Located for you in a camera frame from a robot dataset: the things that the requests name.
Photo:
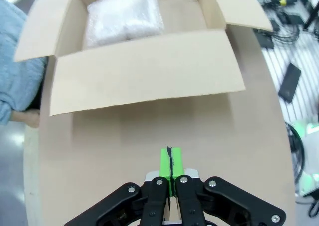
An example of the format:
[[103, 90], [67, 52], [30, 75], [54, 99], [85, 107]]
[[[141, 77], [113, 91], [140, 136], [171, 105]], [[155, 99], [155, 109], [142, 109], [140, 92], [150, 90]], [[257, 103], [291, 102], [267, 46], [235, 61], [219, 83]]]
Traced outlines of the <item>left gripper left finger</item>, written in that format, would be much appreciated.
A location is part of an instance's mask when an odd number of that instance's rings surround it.
[[169, 203], [172, 182], [172, 148], [161, 153], [164, 174], [144, 181], [142, 186], [128, 182], [71, 219], [66, 226], [128, 226], [140, 220], [141, 226], [161, 226]]

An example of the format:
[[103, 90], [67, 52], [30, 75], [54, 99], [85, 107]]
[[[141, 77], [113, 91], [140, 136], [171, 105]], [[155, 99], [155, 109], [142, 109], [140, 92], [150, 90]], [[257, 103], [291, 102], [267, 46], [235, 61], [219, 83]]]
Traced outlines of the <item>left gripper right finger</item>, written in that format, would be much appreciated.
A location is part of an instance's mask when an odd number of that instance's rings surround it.
[[286, 221], [282, 209], [221, 177], [202, 181], [197, 171], [185, 170], [180, 148], [171, 150], [171, 182], [186, 226], [208, 225], [206, 214], [229, 226], [282, 226]]

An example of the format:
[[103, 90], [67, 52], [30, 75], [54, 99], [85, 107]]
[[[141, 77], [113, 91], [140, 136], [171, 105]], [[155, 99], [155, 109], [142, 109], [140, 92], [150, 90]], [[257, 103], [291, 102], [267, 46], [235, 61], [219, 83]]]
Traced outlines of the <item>person's right hand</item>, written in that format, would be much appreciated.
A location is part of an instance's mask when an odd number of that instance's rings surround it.
[[12, 111], [10, 120], [24, 123], [31, 128], [38, 128], [40, 122], [40, 110], [30, 109], [24, 112]]

